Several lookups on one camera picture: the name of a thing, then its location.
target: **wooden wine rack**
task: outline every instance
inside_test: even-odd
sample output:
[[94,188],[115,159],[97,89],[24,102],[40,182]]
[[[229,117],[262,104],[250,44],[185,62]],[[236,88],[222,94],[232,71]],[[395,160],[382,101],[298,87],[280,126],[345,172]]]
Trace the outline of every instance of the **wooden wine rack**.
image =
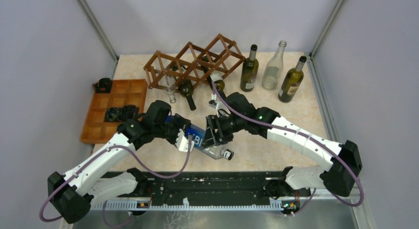
[[[221,42],[224,50],[220,54],[216,54],[211,51],[211,48],[217,43]],[[182,60],[182,56],[184,53],[190,50],[192,53],[192,56],[194,60],[192,62],[187,62],[185,60]],[[204,56],[211,57],[209,58],[209,62],[205,62],[201,60]],[[228,69],[225,60],[233,56],[237,58],[237,62]],[[158,67],[152,66],[152,64],[155,62],[155,60],[158,60]],[[163,60],[166,59],[170,61],[170,64],[168,66],[163,65]],[[185,47],[175,56],[170,56],[167,54],[162,53],[161,51],[157,50],[154,55],[150,58],[150,60],[147,62],[147,64],[144,66],[144,71],[147,73],[147,81],[148,81],[148,88],[158,88],[158,89],[164,89],[166,87],[159,85],[159,80],[167,73],[172,76],[176,76],[177,81],[175,83],[176,86],[179,86],[179,84],[182,82],[184,78],[189,79],[191,81],[194,81],[194,89],[201,83],[207,84],[208,82],[206,78],[211,75],[211,73],[214,70],[217,70],[221,73],[224,73],[222,76],[223,79],[225,79],[228,75],[230,75],[231,72],[233,72],[245,59],[245,57],[240,52],[239,48],[237,47],[237,44],[235,41],[232,41],[221,34],[218,34],[210,44],[206,48],[199,47],[197,45],[194,45],[191,42],[188,42]],[[181,68],[179,68],[179,72],[173,71],[171,68],[174,65],[177,65],[180,67],[181,65],[184,65],[186,70],[182,71]],[[201,75],[198,73],[198,70],[203,71],[201,66],[205,66],[209,68],[207,73],[202,73]]]

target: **wine label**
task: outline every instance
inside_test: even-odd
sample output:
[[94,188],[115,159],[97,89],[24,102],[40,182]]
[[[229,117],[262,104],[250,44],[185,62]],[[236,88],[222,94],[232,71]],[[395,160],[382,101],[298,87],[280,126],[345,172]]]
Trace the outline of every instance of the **wine label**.
[[222,76],[221,76],[219,73],[212,73],[212,74],[210,75],[210,77],[211,77],[211,80],[212,80],[213,82],[216,82],[216,81],[222,81],[222,80],[223,80]]
[[288,89],[288,94],[289,95],[295,94],[298,90],[298,87],[299,87],[299,85],[298,86],[290,86],[290,88]]
[[246,86],[245,86],[246,89],[252,89],[253,87],[254,87],[254,82],[246,83]]

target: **tabletop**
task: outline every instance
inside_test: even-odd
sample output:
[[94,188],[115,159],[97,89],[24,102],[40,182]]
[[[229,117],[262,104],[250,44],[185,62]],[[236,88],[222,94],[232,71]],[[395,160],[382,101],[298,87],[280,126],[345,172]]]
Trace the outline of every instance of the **tabletop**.
[[[259,71],[253,91],[243,92],[240,90],[239,85],[242,69],[240,65],[225,79],[225,94],[229,95],[233,92],[243,93],[248,101],[253,103],[255,108],[264,106],[271,108],[295,125],[326,138],[323,119],[307,65],[303,68],[304,79],[294,99],[289,103],[282,103],[278,100],[278,91],[285,74],[288,70],[295,67],[303,52],[285,52],[284,70],[277,88],[274,91],[266,91],[262,88],[261,81],[263,72],[266,64],[273,55],[273,52],[260,52],[256,55],[259,61]],[[114,79],[145,79],[146,72],[143,67],[151,56],[152,54],[121,55]],[[184,54],[182,58],[186,61],[193,60],[192,54],[190,53]],[[229,63],[227,59],[227,66],[232,66],[232,63],[233,61]],[[191,111],[187,100],[181,97],[180,94],[176,94],[177,102],[171,104],[172,113],[180,114],[191,120],[194,125],[205,129],[205,117],[216,114],[215,109],[208,105],[210,97],[211,89],[209,86],[204,84],[199,85],[193,94],[197,109]],[[157,99],[169,103],[168,96],[162,90],[148,89],[144,111],[147,111],[148,106]],[[102,144],[96,144],[94,151],[97,151],[102,146]],[[185,171],[280,171],[287,166],[306,167],[316,165],[314,161],[284,144],[251,135],[246,131],[240,131],[234,134],[233,141],[229,143],[229,149],[234,151],[234,157],[231,161],[225,159],[213,160],[199,150],[193,149]],[[136,155],[145,165],[154,171],[178,171],[182,167],[186,157],[185,152],[178,151],[163,139],[154,139],[151,143],[142,146],[137,150]],[[128,156],[110,170],[125,171],[133,167],[144,170],[134,158]]]

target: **wall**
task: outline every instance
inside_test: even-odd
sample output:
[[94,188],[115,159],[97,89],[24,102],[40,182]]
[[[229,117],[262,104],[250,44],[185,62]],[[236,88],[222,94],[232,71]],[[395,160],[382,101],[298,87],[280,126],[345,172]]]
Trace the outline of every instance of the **wall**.
[[218,33],[242,51],[311,51],[337,0],[87,0],[118,54],[179,52]]
[[316,57],[377,228],[417,228],[419,0],[348,0]]
[[46,179],[89,155],[91,83],[113,61],[76,0],[0,0],[0,27],[0,228],[55,229]]

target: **marble pattern surface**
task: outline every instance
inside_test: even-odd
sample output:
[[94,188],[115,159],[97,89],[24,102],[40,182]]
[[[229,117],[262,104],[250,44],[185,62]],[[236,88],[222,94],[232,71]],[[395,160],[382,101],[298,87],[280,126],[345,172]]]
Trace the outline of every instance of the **marble pattern surface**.
[[[311,82],[308,67],[303,68],[304,80],[294,99],[289,103],[282,103],[277,95],[279,87],[288,70],[294,67],[302,52],[284,53],[284,70],[279,80],[279,84],[274,91],[266,91],[261,86],[262,76],[266,64],[273,56],[272,52],[258,53],[259,72],[253,91],[245,93],[250,103],[256,108],[269,107],[279,112],[282,116],[293,122],[297,126],[306,129],[320,137],[326,137],[325,127],[320,114],[316,94]],[[145,79],[146,73],[144,65],[150,59],[151,54],[145,55],[122,55],[120,57],[114,79]],[[192,61],[193,57],[187,53],[183,57],[185,60]],[[235,60],[227,59],[226,65],[230,67]],[[226,95],[233,92],[242,92],[239,87],[241,65],[225,79]],[[205,116],[215,114],[215,110],[208,106],[211,90],[207,85],[200,85],[195,89],[193,95],[197,109],[190,111],[187,100],[176,94],[177,102],[171,104],[172,112],[187,117],[193,124],[205,128]],[[169,103],[165,93],[158,89],[148,89],[145,102],[145,109],[156,99],[161,99]],[[95,151],[102,145],[97,144]],[[231,161],[225,159],[213,160],[200,151],[194,149],[191,152],[189,164],[186,171],[275,171],[281,170],[286,166],[305,167],[317,165],[312,160],[292,150],[288,146],[253,136],[245,131],[234,135],[234,140],[229,143],[229,148],[235,155]],[[167,141],[155,139],[153,142],[144,145],[136,152],[137,156],[151,169],[155,171],[178,171],[185,160],[186,153],[178,151]],[[127,157],[111,168],[112,171],[125,171],[126,169],[142,167],[132,158]]]

